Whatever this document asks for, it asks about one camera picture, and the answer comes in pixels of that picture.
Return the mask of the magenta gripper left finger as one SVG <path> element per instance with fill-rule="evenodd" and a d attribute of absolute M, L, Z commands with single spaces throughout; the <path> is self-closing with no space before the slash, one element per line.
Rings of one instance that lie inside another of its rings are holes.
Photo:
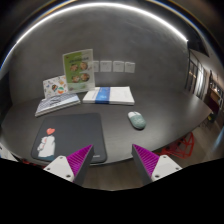
<path fill-rule="evenodd" d="M 69 156 L 58 156 L 45 171 L 81 186 L 94 155 L 94 147 L 88 145 Z"/>

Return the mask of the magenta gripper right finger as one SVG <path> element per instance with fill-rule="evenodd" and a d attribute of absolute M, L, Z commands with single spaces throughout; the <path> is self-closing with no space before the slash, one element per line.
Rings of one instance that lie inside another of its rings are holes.
<path fill-rule="evenodd" d="M 132 145 L 132 156 L 144 185 L 181 170 L 167 155 L 157 155 L 139 145 Z"/>

